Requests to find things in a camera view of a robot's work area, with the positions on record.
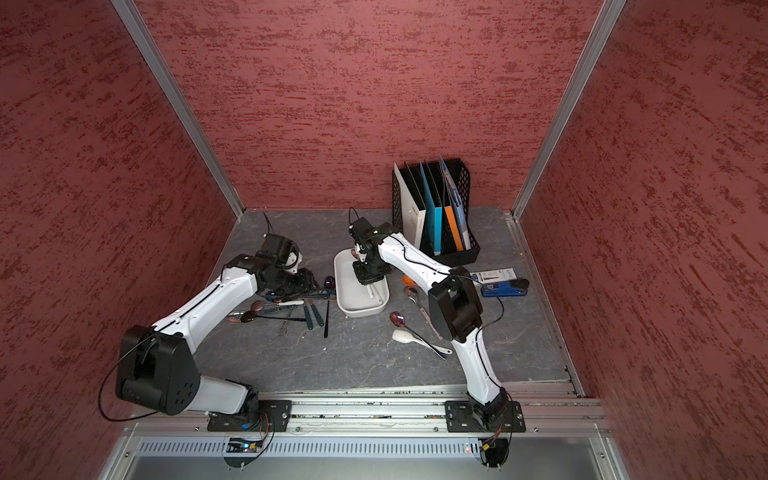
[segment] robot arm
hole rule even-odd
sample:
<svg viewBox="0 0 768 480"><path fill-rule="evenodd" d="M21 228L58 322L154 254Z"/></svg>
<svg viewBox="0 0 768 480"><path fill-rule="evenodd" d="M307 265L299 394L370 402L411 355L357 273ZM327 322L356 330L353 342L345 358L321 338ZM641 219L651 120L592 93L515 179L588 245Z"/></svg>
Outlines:
<svg viewBox="0 0 768 480"><path fill-rule="evenodd" d="M256 255L239 255L202 292L151 327L133 326L123 336L115 392L119 399L168 415L184 410L247 414L249 386L202 376L192 354L237 305L261 290L291 300L311 291L314 278L299 269L294 242L267 234Z"/></svg>
<svg viewBox="0 0 768 480"><path fill-rule="evenodd" d="M451 339L467 379L475 420L486 429L500 421L508 396L499 387L483 342L482 304L464 267L450 268L434 261L395 232L388 223L372 227L365 219L349 226L359 258L353 264L357 280L369 284L381 280L396 266L416 282L429 298L432 325Z"/></svg>

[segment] white tray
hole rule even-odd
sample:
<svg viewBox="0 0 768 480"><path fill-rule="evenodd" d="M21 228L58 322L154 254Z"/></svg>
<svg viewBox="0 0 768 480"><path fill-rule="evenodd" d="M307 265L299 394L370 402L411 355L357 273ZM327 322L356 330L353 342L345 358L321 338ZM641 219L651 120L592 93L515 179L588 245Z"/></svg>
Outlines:
<svg viewBox="0 0 768 480"><path fill-rule="evenodd" d="M336 303L347 316L353 318L383 312L389 302L389 286L386 278L368 286L362 285L357 281L355 270L352 268L354 262L355 257L352 256L349 248L340 251L333 259Z"/></svg>

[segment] metal spoon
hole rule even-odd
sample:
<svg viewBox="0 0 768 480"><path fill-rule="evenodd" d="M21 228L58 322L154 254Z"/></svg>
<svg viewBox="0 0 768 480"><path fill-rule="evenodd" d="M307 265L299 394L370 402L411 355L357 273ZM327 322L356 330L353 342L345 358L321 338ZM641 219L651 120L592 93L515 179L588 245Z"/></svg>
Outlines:
<svg viewBox="0 0 768 480"><path fill-rule="evenodd" d="M427 313L426 310L424 310L424 306L419 301L419 292L415 288L413 288L412 286L407 286L406 288L402 289L402 292L408 298L410 298L413 303L416 304L416 306L419 308L419 310L421 310L422 315L426 319L426 321L429 324L430 328L432 328L432 331L435 332L435 335L437 335L437 338L442 340L442 336L440 336L440 334L437 332L437 330L435 329L435 326L432 325L432 319L429 318L429 314Z"/></svg>
<svg viewBox="0 0 768 480"><path fill-rule="evenodd" d="M398 312L397 310L395 310L394 312L392 312L392 313L390 313L390 314L389 314L389 319L390 319L390 320L392 321L392 323L394 323L395 325L397 325L397 326L401 326L401 327L403 327L404 329L408 330L410 333L413 333L413 335L414 335L414 336L415 336L417 339L419 339L419 340L421 340L422 342L424 342L424 344L425 344L425 345L427 345L429 348L431 348L431 349L432 349L432 351L433 351L434 353L437 353L437 355L438 355L438 356L439 356L441 359L445 360L445 359L447 359L447 358L448 358L447 356L445 356L445 354L444 354L443 352L441 352L440 350L436 349L436 348L435 348L435 347L434 347L434 346L433 346L433 345L432 345L430 342L427 342L426 340L424 340L424 337L422 337L422 336L421 336L421 335L419 335L418 333L416 333L416 332L414 332L413 330L411 330L411 328L410 328L409 326L407 326L407 325L406 325L406 318L405 318L404 316L400 315L400 312Z"/></svg>
<svg viewBox="0 0 768 480"><path fill-rule="evenodd" d="M277 305L270 304L270 307L272 308L270 308L264 313L269 314L269 313L283 312L285 310L293 310L295 305L277 306ZM265 308L266 308L266 302L264 300L257 300L250 304L250 311L257 315L261 314L262 310L264 310Z"/></svg>

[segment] gray marble surface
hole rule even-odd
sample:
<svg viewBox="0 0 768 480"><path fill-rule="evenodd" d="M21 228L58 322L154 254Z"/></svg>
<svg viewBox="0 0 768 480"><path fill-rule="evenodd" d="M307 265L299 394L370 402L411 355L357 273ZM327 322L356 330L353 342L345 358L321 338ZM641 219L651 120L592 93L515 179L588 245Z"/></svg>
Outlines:
<svg viewBox="0 0 768 480"><path fill-rule="evenodd" d="M239 253L255 253L266 233L263 210L249 210L240 221L222 254L220 265ZM358 210L371 224L391 220L390 210ZM322 282L333 275L333 258L353 247L347 233L346 210L267 210L274 233L299 245L302 266ZM470 271L512 267L525 276L523 259L513 244L502 212L494 207L473 207L469 228L480 244ZM389 313L399 310L409 325L434 344L437 340L416 306L402 292L401 273L387 278L390 300L375 316L346 318L335 301L330 303L329 335L317 325L288 322L285 336L278 336L281 320L262 319L232 325L220 323L195 352L197 367L204 375L249 383L263 392L354 387L396 387L465 383L455 354L443 361L431 350L415 343L392 340L395 327ZM426 295L419 291L422 301ZM252 300L243 302L243 307ZM501 307L496 299L483 298L484 322L496 319ZM484 330L485 344L496 375L503 382L567 379L564 363L553 343L535 294L502 300L504 317ZM316 305L325 314L326 301ZM303 317L299 308L294 317Z"/></svg>

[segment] orange wire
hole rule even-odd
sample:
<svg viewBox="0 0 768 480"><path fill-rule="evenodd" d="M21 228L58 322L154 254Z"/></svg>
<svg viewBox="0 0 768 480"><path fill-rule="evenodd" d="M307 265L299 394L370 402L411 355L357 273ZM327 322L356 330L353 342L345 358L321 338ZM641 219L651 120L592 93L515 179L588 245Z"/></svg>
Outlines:
<svg viewBox="0 0 768 480"><path fill-rule="evenodd" d="M270 434L270 418L266 416L266 413L264 414L264 418L266 419L266 432L264 433L264 438L261 439L261 448L264 448L264 440L266 440L266 436Z"/></svg>
<svg viewBox="0 0 768 480"><path fill-rule="evenodd" d="M498 426L498 430L496 430L496 433L494 433L493 436L490 439L483 440L482 441L483 444L490 443L492 440L496 440L498 438L498 434L502 432L502 425L504 425L504 424L502 423L501 425Z"/></svg>

